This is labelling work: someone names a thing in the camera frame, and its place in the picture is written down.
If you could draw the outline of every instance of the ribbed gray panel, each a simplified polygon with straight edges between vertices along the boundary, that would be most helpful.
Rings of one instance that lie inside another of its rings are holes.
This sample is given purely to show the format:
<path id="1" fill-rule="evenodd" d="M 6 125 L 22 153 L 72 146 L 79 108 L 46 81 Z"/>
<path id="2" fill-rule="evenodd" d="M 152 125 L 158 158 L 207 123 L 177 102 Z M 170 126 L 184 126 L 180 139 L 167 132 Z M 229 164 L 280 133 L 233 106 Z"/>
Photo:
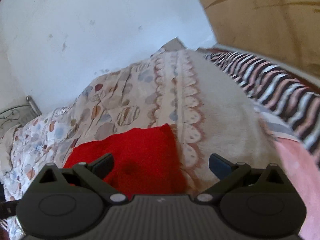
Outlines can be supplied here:
<path id="1" fill-rule="evenodd" d="M 26 240 L 39 240 L 27 236 Z M 188 196 L 136 196 L 112 207 L 101 223 L 72 240 L 257 240 L 228 228 L 209 206 Z M 298 236 L 282 240 L 298 240 Z"/>

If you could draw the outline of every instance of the folded red towel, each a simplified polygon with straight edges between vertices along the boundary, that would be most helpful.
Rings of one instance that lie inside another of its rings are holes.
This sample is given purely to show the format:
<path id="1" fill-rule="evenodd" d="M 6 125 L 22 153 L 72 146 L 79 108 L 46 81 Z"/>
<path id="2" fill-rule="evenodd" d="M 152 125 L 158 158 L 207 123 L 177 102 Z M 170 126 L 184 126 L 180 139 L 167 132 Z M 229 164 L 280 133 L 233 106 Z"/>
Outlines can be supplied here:
<path id="1" fill-rule="evenodd" d="M 64 168 L 90 163 L 112 153 L 115 166 L 104 181 L 131 198 L 135 194 L 182 194 L 187 188 L 180 170 L 174 135 L 169 125 L 149 129 L 133 128 L 102 141 L 76 147 Z"/>

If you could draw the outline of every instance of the patterned bedspread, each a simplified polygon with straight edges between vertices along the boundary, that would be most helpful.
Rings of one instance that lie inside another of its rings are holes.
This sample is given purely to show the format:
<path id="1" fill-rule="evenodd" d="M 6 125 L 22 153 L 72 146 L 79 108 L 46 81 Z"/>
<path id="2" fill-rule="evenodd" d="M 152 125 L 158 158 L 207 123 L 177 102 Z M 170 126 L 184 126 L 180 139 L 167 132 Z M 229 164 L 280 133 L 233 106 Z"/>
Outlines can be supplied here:
<path id="1" fill-rule="evenodd" d="M 218 181 L 207 165 L 211 153 L 255 168 L 280 162 L 252 103 L 225 73 L 196 52 L 164 52 L 96 78 L 71 106 L 20 128 L 13 169 L 5 176 L 6 198 L 22 198 L 46 163 L 62 167 L 81 143 L 165 123 L 176 134 L 188 193 Z M 8 227 L 11 239 L 22 238 L 15 217 Z"/>

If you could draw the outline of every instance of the screw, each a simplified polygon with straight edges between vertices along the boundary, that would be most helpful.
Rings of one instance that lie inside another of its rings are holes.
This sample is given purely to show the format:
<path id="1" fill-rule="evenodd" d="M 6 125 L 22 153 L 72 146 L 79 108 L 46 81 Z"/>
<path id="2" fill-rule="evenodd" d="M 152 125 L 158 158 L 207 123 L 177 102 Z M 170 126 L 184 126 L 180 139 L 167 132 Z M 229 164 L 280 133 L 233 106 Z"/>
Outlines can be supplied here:
<path id="1" fill-rule="evenodd" d="M 113 202 L 123 202 L 127 197 L 121 193 L 113 194 L 110 196 L 110 200 Z"/>
<path id="2" fill-rule="evenodd" d="M 207 194 L 207 193 L 202 193 L 197 196 L 197 200 L 199 200 L 201 202 L 209 202 L 212 199 L 213 199 L 213 196 L 211 196 L 210 194 Z"/>

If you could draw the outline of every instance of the triangular cutout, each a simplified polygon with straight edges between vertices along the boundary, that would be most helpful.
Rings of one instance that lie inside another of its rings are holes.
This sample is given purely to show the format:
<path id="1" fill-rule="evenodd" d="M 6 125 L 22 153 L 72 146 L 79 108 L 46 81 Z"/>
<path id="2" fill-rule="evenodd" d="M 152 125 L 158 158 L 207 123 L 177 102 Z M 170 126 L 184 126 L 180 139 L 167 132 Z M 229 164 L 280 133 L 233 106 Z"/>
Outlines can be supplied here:
<path id="1" fill-rule="evenodd" d="M 267 178 L 268 182 L 283 184 L 283 181 L 277 171 L 272 170 Z"/>
<path id="2" fill-rule="evenodd" d="M 54 175 L 51 169 L 48 169 L 45 174 L 42 176 L 39 183 L 47 183 L 47 182 L 54 182 L 57 181 L 56 176 Z"/>

